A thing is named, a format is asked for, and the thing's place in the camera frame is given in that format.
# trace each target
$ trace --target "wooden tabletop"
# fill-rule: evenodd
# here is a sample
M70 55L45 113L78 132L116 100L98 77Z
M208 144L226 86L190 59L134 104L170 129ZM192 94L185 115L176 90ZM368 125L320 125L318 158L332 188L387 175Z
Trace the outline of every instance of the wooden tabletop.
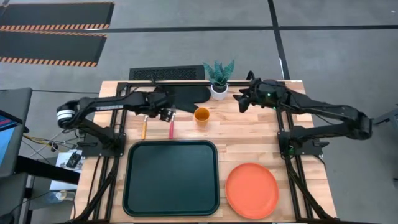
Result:
M100 97L114 96L116 93L116 81L105 81L102 84ZM286 85L300 93L305 93L302 81L286 81ZM238 93L242 87L230 86L228 96L222 101L210 99L198 106L208 108L210 120L206 129L200 129L193 121L193 115L177 110L174 123L174 138L206 139L213 142L218 150L218 170L220 179L220 207L210 216L199 217L131 217L122 208L124 177L126 173L127 153L130 147L140 141L143 116L136 116L133 112L127 113L125 133L127 134L125 156L119 163L116 191L114 193L111 222L291 222L295 221L292 199L285 162L280 158L276 132L278 123L275 110L250 106L244 113L239 112L238 103L232 94ZM138 91L152 91L152 87L140 87ZM111 111L95 114L94 122L100 126L109 126ZM306 128L313 127L312 117L309 114L293 115L295 125ZM149 119L147 124L146 140L168 140L170 123L159 121L158 118ZM96 157L87 158L83 164L80 181L76 193L76 213L80 214L86 207L91 179L94 173ZM309 191L318 203L331 216L336 215L335 207L330 193L328 179L323 164L313 156L302 156L303 168ZM257 162L267 167L277 180L279 187L279 201L276 209L268 217L262 220L248 220L239 216L228 204L225 196L225 181L228 174L236 166L244 162ZM100 179L102 160L98 166L93 187L94 196ZM301 214L305 217L305 207L302 194L297 189L300 200ZM108 192L104 194L101 203L100 218L104 217Z

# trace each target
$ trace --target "green leaf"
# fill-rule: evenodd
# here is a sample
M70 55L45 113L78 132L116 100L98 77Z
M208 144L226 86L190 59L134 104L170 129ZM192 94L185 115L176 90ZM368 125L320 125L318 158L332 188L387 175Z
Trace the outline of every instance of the green leaf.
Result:
M217 61L214 62L214 77L215 80L220 80L220 78L223 77L223 72L221 71Z
M220 63L220 70L221 70L222 73L224 73L223 63Z
M232 60L229 65L227 65L224 70L223 70L223 75L227 77L228 79L231 77L232 72L234 71L234 66L235 66L235 60Z
M205 70L207 71L207 74L209 74L210 79L214 79L214 78L215 78L215 76L214 76L214 71L213 71L213 69L210 67L210 65L208 65L208 64L206 64L206 63L203 63L203 66L204 66Z
M218 83L221 86L225 86L227 84L227 82L228 82L228 77L223 77L221 80L218 80Z
M212 82L212 84L222 86L218 81L214 81L214 82Z

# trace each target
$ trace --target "orange cup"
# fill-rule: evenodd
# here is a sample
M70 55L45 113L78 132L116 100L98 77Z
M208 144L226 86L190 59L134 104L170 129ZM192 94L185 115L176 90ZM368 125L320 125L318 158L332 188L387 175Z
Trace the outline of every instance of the orange cup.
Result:
M210 112L206 108L198 108L195 110L193 117L199 126L206 126L210 117Z

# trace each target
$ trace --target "white pot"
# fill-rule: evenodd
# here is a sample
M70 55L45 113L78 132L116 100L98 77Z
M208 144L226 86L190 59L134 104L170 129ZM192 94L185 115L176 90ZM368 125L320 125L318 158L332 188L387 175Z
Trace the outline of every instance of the white pot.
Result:
M217 93L216 91L214 91L213 85L211 85L210 93L211 93L211 97L213 97L215 100L223 100L228 93L228 85L226 86L225 91L222 93Z

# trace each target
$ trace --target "gray floor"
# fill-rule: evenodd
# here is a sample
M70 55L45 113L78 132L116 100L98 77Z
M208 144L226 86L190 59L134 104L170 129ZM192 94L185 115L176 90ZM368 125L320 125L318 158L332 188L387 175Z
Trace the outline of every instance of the gray floor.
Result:
M32 1L17 2L73 2ZM111 28L170 26L269 26L265 0L115 0ZM275 0L280 26L398 24L394 0ZM396 107L398 30L281 32L291 79L303 80L314 99L357 107L375 117ZM196 65L236 60L233 78L249 70L282 78L272 31L110 34L96 68L0 63L0 89L99 91L103 80L126 80L134 67ZM59 132L55 109L84 95L34 93L27 121L32 135ZM323 121L314 119L316 125ZM331 139L325 161L338 216L359 222L396 223L398 143L389 124L368 141ZM31 149L22 145L21 154ZM44 151L44 156L54 156ZM68 219L70 204L34 212L32 223Z

